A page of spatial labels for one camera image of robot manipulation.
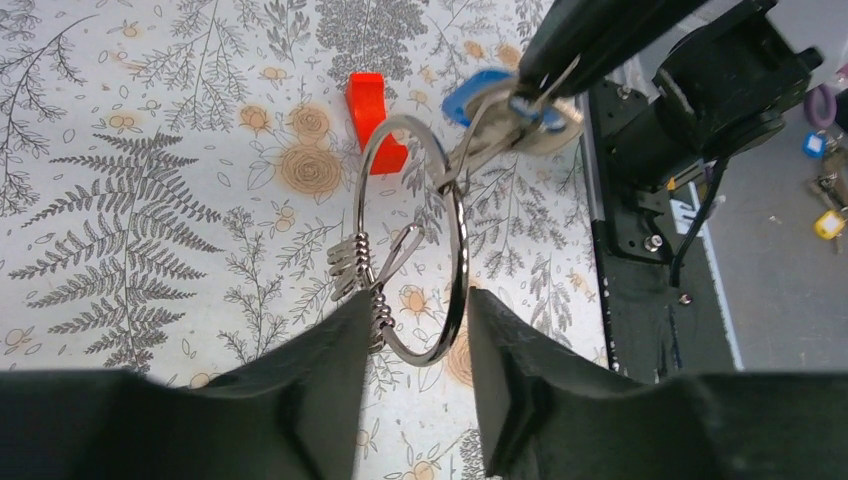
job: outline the fern print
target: fern print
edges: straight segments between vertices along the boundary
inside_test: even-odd
[[[413,197],[417,197],[419,193],[424,194],[424,205],[415,207],[415,223],[424,229],[424,240],[438,245],[444,223],[442,218],[447,213],[444,201],[432,188],[424,188],[427,181],[424,162],[427,158],[420,144],[413,143],[408,146],[408,149],[410,162],[409,166],[403,170],[403,185],[412,192]]]
[[[327,74],[344,89],[351,72],[380,72],[401,81],[412,74],[405,40],[427,33],[423,12],[414,0],[319,0],[321,15],[316,37],[324,48],[336,50]],[[386,87],[386,97],[397,93]]]
[[[450,14],[450,19],[444,26],[439,26],[435,20],[428,17],[438,32],[436,45],[430,50],[429,57],[444,58],[444,66],[436,70],[436,75],[448,79],[442,86],[442,93],[447,94],[467,80],[470,73],[465,71],[468,59],[460,53],[455,42],[448,38],[449,34],[453,31],[474,38],[491,33],[494,31],[491,14],[497,5],[494,0],[440,0],[439,3]]]
[[[20,0],[13,2],[12,7],[17,9],[11,12],[0,10],[0,26],[6,32],[3,38],[10,41],[17,37],[31,39],[32,35],[26,30],[41,22],[38,17],[32,15],[32,2]],[[22,164],[23,156],[37,159],[49,153],[50,142],[47,138],[32,130],[30,122],[16,115],[22,110],[29,111],[38,115],[38,122],[46,120],[51,123],[65,116],[65,110],[47,102],[45,89],[42,87],[44,79],[40,71],[42,64],[46,63],[44,60],[51,58],[53,62],[47,69],[55,72],[59,78],[77,85],[85,83],[85,79],[80,77],[79,69],[71,65],[68,58],[74,45],[66,34],[93,16],[68,25],[41,48],[34,49],[21,44],[6,49],[8,53],[13,54],[12,57],[0,55],[0,82],[4,87],[3,93],[0,94],[0,112],[6,116],[4,124],[0,127],[0,166],[3,168],[0,217],[24,213],[39,198],[30,185],[29,174],[12,170],[12,164]]]
[[[563,282],[554,283],[551,274],[552,255],[546,258],[536,255],[536,263],[530,270],[530,294],[536,300],[533,313],[530,315],[530,325],[548,337],[571,348],[571,342],[565,336],[566,329],[571,326],[571,309],[568,303],[571,297]]]
[[[178,144],[180,137],[162,133],[146,139],[94,136],[122,155],[63,157],[50,163],[87,167],[106,177],[94,180],[88,188],[76,185],[24,227],[73,212],[95,213],[96,220],[84,220],[81,228],[69,230],[43,258],[9,276],[27,280],[74,267],[84,270],[27,306],[46,308],[89,299],[89,311],[50,327],[48,332],[100,330],[100,339],[85,349],[86,354],[111,352],[105,367],[146,373],[153,360],[151,349],[167,340],[162,327],[185,315],[151,302],[191,298],[194,293],[172,286],[170,281],[205,276],[169,245],[205,253],[222,251],[194,232],[189,223],[213,223],[221,215],[194,199],[179,174],[198,160],[164,150]]]
[[[582,149],[575,149],[571,162],[567,161],[565,154],[559,154],[554,157],[553,163],[564,166],[565,170],[561,178],[555,180],[556,193],[567,198],[570,205],[568,209],[565,209],[563,227],[580,225],[583,227],[584,237],[591,238],[592,227],[589,225],[589,210],[586,205],[586,182],[583,180]]]
[[[524,268],[522,254],[511,243],[518,235],[557,250],[567,244],[560,222],[544,206],[545,195],[518,171],[519,154],[509,157],[511,166],[484,171],[472,180],[468,194],[472,200],[466,218],[475,227],[469,235],[471,254],[477,256],[485,246],[495,246],[483,262],[489,279],[501,273],[513,277]]]
[[[306,43],[312,36],[308,31],[309,17],[303,13],[306,0],[274,0],[265,4],[265,13],[271,20],[266,30],[271,51],[281,62],[294,61],[295,44]]]
[[[243,31],[264,26],[265,19],[254,1],[234,0],[238,24],[230,24],[219,11],[222,1],[181,0],[180,16],[171,25],[171,34],[181,41],[135,62],[133,79],[145,87],[161,82],[168,90],[189,92],[165,111],[173,131],[229,131],[236,104],[250,93],[234,61],[247,53]]]
[[[389,390],[397,390],[401,385],[404,372],[400,370],[403,360],[396,355],[381,352],[368,357],[365,371],[365,384],[370,394],[382,400]]]
[[[307,317],[311,314],[316,314],[317,318],[310,325],[320,322],[324,319],[324,307],[327,305],[327,300],[330,299],[330,294],[333,291],[333,280],[330,278],[328,271],[324,271],[321,278],[311,277],[309,279],[311,285],[303,287],[303,294],[300,300],[294,302],[296,307],[289,310],[292,314],[292,323],[297,325],[303,323],[307,325]]]
[[[344,212],[338,223],[326,225],[320,218],[315,218],[315,225],[305,224],[306,230],[302,230],[292,239],[292,245],[282,248],[283,253],[277,255],[280,259],[280,268],[283,270],[291,270],[291,275],[295,280],[301,280],[309,271],[315,269],[315,260],[313,256],[316,253],[324,251],[324,243],[327,241],[327,235],[333,230],[339,228],[344,223]]]
[[[515,13],[520,18],[518,35],[521,37],[522,45],[527,46],[533,39],[533,35],[542,24],[542,19],[545,18],[545,11],[542,0],[516,0]]]
[[[256,226],[250,213],[241,207],[234,208],[224,216],[223,223],[233,240],[241,244],[239,251],[244,254],[230,254],[227,258],[228,270],[242,277],[244,286],[230,287],[224,295],[224,301],[241,307],[252,336],[250,343],[240,338],[238,331],[221,331],[218,338],[225,340],[227,349],[235,353],[236,358],[244,364],[261,357],[286,336],[288,320],[282,315],[271,313],[269,308],[271,302],[282,296],[283,277],[275,275],[264,282],[260,279],[260,265],[265,260],[267,250],[262,242],[262,233],[250,233]]]
[[[11,0],[0,13],[0,31],[3,40],[29,41],[35,38],[32,30],[41,23],[41,19],[33,15],[35,2],[33,0]]]

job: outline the rose print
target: rose print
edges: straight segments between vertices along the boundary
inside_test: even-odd
[[[327,115],[309,105],[297,108],[289,115],[292,130],[297,139],[304,145],[315,145],[327,136],[330,131],[330,120]]]
[[[517,48],[505,43],[498,46],[495,56],[498,57],[498,60],[500,60],[504,66],[512,70],[517,69],[518,62],[521,61],[521,52],[519,52]]]
[[[332,192],[341,181],[339,159],[313,145],[295,145],[283,153],[280,162],[283,180],[300,193]]]

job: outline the blue key tag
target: blue key tag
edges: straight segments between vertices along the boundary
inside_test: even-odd
[[[801,149],[810,158],[822,158],[827,150],[827,137],[820,133],[810,133],[804,139]]]
[[[480,70],[445,97],[442,101],[442,113],[448,119],[468,128],[472,120],[467,113],[468,104],[477,98],[481,91],[514,76],[514,73],[505,70]],[[513,98],[510,101],[510,108],[530,121],[535,120],[539,115],[538,112],[531,111],[530,105],[520,98]],[[542,124],[549,133],[561,132],[567,126],[565,119],[554,108],[548,108],[545,111]]]

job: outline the red plastic block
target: red plastic block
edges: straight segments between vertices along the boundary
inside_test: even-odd
[[[379,73],[354,73],[347,84],[347,108],[359,138],[359,148],[364,149],[371,134],[386,119],[385,83]],[[371,175],[398,173],[403,170],[408,151],[391,135],[383,140]]]

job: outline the metal bracket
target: metal bracket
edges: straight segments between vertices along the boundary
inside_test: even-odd
[[[604,81],[590,89],[589,111],[592,141],[596,146],[601,198],[611,252],[619,257],[646,263],[668,263],[677,249],[671,194],[628,183],[615,176],[614,134],[645,108],[648,101],[639,92],[621,95],[622,86]],[[648,249],[645,239],[659,235],[663,248]]]

